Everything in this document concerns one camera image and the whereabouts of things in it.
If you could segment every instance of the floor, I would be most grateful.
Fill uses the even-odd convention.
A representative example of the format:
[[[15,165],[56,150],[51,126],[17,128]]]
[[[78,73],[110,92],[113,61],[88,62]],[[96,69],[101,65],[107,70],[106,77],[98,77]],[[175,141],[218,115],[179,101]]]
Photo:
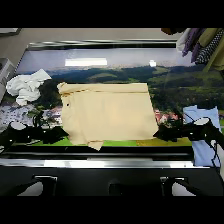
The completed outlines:
[[[15,36],[0,37],[0,58],[8,58],[15,66],[29,43],[69,40],[173,39],[161,28],[22,28]]]

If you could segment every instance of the crumpled white cloth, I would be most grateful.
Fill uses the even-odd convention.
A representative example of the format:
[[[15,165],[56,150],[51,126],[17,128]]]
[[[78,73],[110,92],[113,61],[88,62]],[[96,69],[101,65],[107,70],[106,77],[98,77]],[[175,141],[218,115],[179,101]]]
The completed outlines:
[[[184,47],[185,47],[185,43],[186,43],[186,40],[188,38],[188,35],[189,35],[189,32],[191,31],[192,28],[187,28],[183,35],[177,40],[176,42],[176,49],[178,52],[182,52],[184,50]]]
[[[16,102],[20,106],[27,105],[27,101],[35,101],[40,97],[39,86],[44,83],[45,80],[51,79],[51,77],[43,70],[33,73],[32,75],[18,75],[7,82],[7,92],[18,97]]]

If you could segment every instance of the beige cloth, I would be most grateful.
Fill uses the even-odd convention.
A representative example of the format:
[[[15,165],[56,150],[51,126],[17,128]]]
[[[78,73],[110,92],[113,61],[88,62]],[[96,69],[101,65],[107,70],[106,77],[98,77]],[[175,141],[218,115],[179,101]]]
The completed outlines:
[[[158,131],[146,83],[58,85],[62,124],[74,144],[146,140]]]

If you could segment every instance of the pile of clothes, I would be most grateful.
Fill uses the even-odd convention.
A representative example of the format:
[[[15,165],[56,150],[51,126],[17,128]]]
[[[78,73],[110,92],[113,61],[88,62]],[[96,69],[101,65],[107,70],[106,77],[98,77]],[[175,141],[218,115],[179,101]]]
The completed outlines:
[[[224,70],[224,29],[223,28],[175,28],[184,29],[183,35],[176,42],[176,48],[186,56],[192,52],[191,63],[205,64],[204,72],[212,67]]]

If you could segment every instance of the table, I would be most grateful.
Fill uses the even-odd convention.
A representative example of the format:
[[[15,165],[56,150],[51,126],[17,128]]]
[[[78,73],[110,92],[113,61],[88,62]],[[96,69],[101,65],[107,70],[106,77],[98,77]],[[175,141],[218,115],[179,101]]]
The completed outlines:
[[[95,66],[85,66],[90,58],[98,59]],[[24,107],[18,107],[15,97],[6,93],[0,105],[0,128],[4,130],[9,122],[15,120],[32,125],[32,116],[40,110],[44,110],[44,119],[51,127],[61,125],[62,103],[56,87],[61,82],[147,82],[158,124],[172,125],[172,122],[178,119],[173,112],[174,108],[182,113],[183,107],[198,105],[201,108],[218,106],[220,123],[223,125],[223,77],[215,70],[203,73],[204,66],[191,64],[190,58],[190,53],[183,58],[181,53],[176,51],[175,41],[172,40],[64,41],[30,44],[15,74],[29,75],[42,68],[52,80],[41,86],[41,97],[37,101]],[[82,59],[81,63],[84,64],[71,66],[74,59]],[[72,144],[68,139],[64,139],[53,146]],[[159,139],[105,141],[104,146],[178,147],[191,146],[191,142],[187,138],[178,139],[177,142]]]

